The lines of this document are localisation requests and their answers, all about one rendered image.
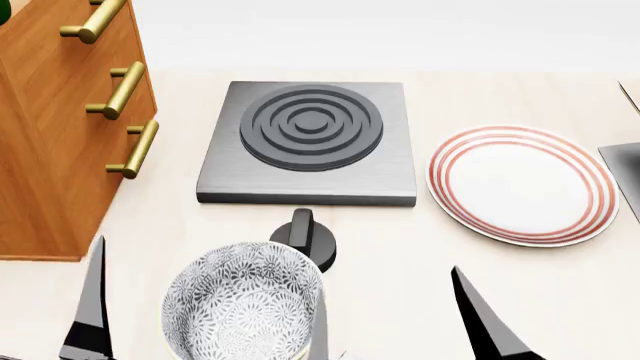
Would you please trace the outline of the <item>white plate with red rings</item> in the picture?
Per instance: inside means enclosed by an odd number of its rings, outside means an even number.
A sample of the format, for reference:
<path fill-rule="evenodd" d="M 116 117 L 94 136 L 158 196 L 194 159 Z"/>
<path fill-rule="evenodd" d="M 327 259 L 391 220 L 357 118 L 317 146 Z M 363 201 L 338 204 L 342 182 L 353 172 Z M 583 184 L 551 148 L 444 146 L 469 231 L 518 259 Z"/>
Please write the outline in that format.
<path fill-rule="evenodd" d="M 460 224 L 530 248 L 593 239 L 621 205 L 602 161 L 564 137 L 520 125 L 454 134 L 426 162 L 425 179 L 436 203 Z"/>

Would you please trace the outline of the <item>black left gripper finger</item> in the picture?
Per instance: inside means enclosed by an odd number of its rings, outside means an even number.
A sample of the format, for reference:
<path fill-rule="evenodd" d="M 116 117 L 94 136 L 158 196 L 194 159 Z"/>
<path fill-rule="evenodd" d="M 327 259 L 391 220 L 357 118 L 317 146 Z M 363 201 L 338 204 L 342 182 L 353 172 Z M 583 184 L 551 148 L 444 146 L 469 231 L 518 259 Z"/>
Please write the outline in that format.
<path fill-rule="evenodd" d="M 324 290 L 319 291 L 308 360 L 329 360 L 327 309 Z"/>
<path fill-rule="evenodd" d="M 106 308 L 105 239 L 97 236 L 75 319 L 59 352 L 61 360 L 114 360 Z"/>

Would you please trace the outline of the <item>floral patterned grey white bowl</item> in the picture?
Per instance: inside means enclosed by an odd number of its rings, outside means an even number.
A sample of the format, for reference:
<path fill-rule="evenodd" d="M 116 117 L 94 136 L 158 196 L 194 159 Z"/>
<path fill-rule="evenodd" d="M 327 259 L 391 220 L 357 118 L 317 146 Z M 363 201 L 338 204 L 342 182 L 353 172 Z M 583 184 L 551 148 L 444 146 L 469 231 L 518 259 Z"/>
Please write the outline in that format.
<path fill-rule="evenodd" d="M 175 360 L 307 360 L 322 272 L 277 242 L 224 245 L 169 285 L 162 332 Z"/>

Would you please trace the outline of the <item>dark ringed burner disc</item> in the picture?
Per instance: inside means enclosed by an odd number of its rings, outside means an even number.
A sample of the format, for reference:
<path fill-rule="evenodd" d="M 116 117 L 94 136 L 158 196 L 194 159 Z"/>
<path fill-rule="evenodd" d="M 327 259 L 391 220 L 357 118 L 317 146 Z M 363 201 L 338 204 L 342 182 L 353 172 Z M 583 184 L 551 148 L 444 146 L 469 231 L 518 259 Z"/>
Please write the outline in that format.
<path fill-rule="evenodd" d="M 358 92 L 327 84 L 285 86 L 243 113 L 245 149 L 273 167 L 320 172 L 369 155 L 384 132 L 378 108 Z"/>

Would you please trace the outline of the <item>black stove knob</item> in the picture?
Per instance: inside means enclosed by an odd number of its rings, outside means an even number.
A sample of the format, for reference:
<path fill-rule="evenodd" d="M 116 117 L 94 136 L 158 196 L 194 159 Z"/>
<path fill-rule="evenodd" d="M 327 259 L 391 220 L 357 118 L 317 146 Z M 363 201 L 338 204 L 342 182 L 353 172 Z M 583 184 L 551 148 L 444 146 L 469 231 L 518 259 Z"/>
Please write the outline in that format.
<path fill-rule="evenodd" d="M 327 272 L 336 260 L 335 236 L 331 230 L 314 220 L 311 209 L 295 209 L 292 220 L 275 230 L 270 241 L 288 245 L 301 252 L 322 273 Z"/>

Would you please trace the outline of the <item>wooden drawer cabinet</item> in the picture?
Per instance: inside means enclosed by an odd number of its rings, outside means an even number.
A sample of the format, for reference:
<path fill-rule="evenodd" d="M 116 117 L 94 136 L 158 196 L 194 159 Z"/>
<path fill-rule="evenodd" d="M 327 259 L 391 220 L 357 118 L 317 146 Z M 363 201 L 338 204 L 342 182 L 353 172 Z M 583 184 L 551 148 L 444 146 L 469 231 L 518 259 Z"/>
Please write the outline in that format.
<path fill-rule="evenodd" d="M 0 26 L 0 260 L 77 261 L 87 253 L 124 164 L 157 105 L 133 8 L 127 0 L 94 44 L 61 37 L 96 10 L 88 0 L 10 0 Z M 145 71 L 116 120 L 86 113 L 106 104 L 122 78 Z"/>

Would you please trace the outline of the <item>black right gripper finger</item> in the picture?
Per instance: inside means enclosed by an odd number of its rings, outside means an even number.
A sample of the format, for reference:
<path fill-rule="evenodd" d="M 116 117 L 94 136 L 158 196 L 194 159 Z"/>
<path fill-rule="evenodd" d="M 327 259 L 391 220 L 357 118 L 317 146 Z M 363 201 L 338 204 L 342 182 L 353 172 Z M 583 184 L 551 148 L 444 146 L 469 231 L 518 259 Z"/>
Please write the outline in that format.
<path fill-rule="evenodd" d="M 451 269 L 456 302 L 476 360 L 547 360 L 497 316 L 458 266 Z"/>

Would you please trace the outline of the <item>grey square stove plate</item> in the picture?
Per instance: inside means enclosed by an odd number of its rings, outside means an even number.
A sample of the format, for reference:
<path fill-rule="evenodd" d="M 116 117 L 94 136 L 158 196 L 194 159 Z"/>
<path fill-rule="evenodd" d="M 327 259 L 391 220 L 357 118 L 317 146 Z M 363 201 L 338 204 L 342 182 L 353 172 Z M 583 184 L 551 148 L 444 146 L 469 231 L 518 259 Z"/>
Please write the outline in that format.
<path fill-rule="evenodd" d="M 285 86 L 327 84 L 364 95 L 381 113 L 384 132 L 365 158 L 333 170 L 273 167 L 243 146 L 239 125 L 256 100 Z M 403 206 L 416 203 L 416 176 L 401 83 L 234 81 L 230 83 L 196 183 L 201 203 Z"/>

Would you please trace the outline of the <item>grey metal tray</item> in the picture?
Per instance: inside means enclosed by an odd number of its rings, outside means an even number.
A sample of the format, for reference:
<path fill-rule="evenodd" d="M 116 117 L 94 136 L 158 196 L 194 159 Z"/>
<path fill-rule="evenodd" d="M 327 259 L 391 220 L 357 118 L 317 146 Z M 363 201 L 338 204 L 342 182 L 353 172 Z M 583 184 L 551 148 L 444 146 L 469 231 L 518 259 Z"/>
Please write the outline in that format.
<path fill-rule="evenodd" d="M 640 223 L 640 143 L 603 146 L 598 151 Z"/>

